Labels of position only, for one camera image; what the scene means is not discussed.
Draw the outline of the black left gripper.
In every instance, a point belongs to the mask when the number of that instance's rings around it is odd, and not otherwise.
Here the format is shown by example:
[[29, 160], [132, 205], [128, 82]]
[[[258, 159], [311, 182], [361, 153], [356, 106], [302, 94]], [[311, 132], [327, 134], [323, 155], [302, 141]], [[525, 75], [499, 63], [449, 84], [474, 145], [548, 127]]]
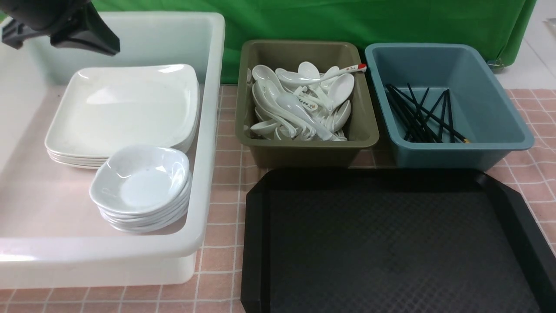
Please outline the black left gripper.
[[90, 0], [2, 0], [1, 11], [11, 18], [1, 28], [2, 43], [20, 49], [24, 41], [50, 37], [56, 48], [77, 48], [115, 56], [120, 40]]

